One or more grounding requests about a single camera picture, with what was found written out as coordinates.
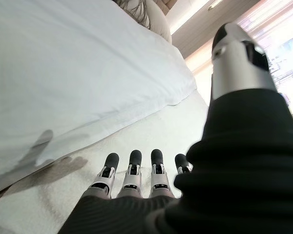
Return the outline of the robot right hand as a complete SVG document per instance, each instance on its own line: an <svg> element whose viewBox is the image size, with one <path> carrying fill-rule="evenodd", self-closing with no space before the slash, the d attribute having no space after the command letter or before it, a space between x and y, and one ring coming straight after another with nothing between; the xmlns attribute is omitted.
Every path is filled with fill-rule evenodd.
<svg viewBox="0 0 293 234"><path fill-rule="evenodd" d="M118 197L111 153L60 229L62 234L293 234L293 117L264 50L237 24L212 44L207 120L199 142L175 157L169 187L160 150L141 197L141 153L130 155Z"/></svg>

